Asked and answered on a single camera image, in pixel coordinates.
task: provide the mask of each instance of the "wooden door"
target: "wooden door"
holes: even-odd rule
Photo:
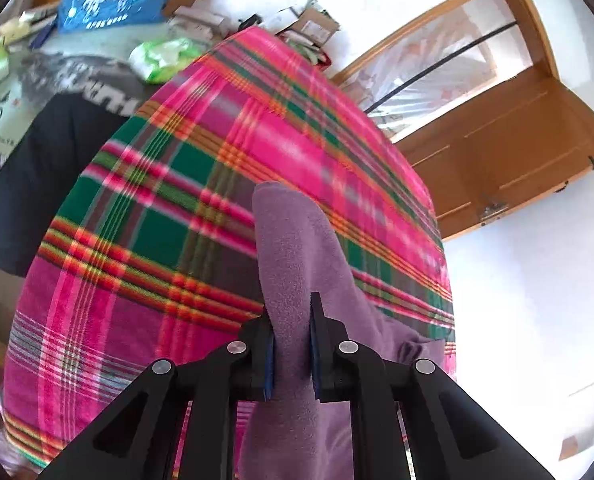
[[[429,188],[445,240],[591,171],[594,113],[533,66],[396,146]]]

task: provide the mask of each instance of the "plaid fabric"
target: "plaid fabric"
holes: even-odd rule
[[[454,318],[430,197],[370,120],[259,28],[164,86],[84,171],[26,279],[6,363],[10,440],[49,462],[145,366],[201,359],[262,311],[251,197],[274,180],[330,219],[357,286],[444,338]],[[238,411],[237,431],[252,406]]]

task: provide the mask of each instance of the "black cable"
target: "black cable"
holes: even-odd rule
[[[368,108],[366,108],[364,110],[364,113],[369,114],[371,111],[373,111],[375,108],[381,106],[382,104],[384,104],[388,99],[390,99],[392,96],[395,96],[396,94],[398,94],[399,92],[401,92],[404,88],[409,87],[412,83],[419,81],[423,76],[428,75],[430,72],[432,72],[433,70],[439,68],[440,66],[445,65],[446,63],[448,63],[451,59],[456,58],[457,56],[463,54],[465,51],[470,50],[471,48],[473,48],[474,46],[477,46],[479,43],[483,43],[484,41],[489,40],[490,38],[494,38],[497,34],[501,34],[504,30],[508,30],[511,27],[514,27],[517,24],[517,22],[510,22],[510,23],[506,23],[503,27],[499,27],[496,28],[495,30],[493,30],[492,32],[488,32],[486,35],[482,36],[481,38],[477,38],[475,41],[473,41],[472,43],[467,44],[464,47],[461,47],[459,50],[454,51],[452,54],[448,54],[448,56],[444,57],[443,59],[440,59],[439,61],[437,61],[435,64],[430,65],[428,68],[422,70],[419,74],[411,77],[408,81],[406,81],[405,83],[399,85],[397,88],[395,88],[394,90],[388,92],[386,95],[384,95],[384,97],[382,97],[381,99],[379,99],[379,101],[377,101],[374,104],[371,104]]]

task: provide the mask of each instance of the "purple towel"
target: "purple towel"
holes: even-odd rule
[[[310,293],[327,317],[384,359],[426,357],[443,364],[444,341],[421,337],[385,316],[355,286],[323,211],[282,184],[253,195],[259,275],[276,337],[273,398],[251,415],[240,457],[242,480],[350,480],[352,441],[347,402],[320,404],[310,377]]]

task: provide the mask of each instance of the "door frame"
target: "door frame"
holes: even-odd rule
[[[411,34],[417,29],[427,25],[436,18],[451,12],[470,0],[446,0],[440,3],[436,7],[424,12],[420,16],[417,16],[411,22],[408,22],[403,27],[398,28],[391,35],[387,36],[383,40],[379,41],[371,49],[364,52],[361,56],[355,59],[346,68],[335,74],[330,81],[336,85],[340,85],[346,81],[350,76],[355,74],[357,71],[362,69],[367,63],[373,60],[381,52],[391,47],[397,41],[401,40],[404,36]],[[510,7],[519,29],[522,33],[523,39],[528,47],[528,52],[532,63],[543,70],[547,75],[551,75],[556,79],[559,79],[559,72],[557,70],[557,63],[555,62],[555,56],[552,53],[552,47],[548,41],[548,35],[546,29],[543,26],[543,22],[539,17],[537,7],[532,0],[506,0],[506,3]]]

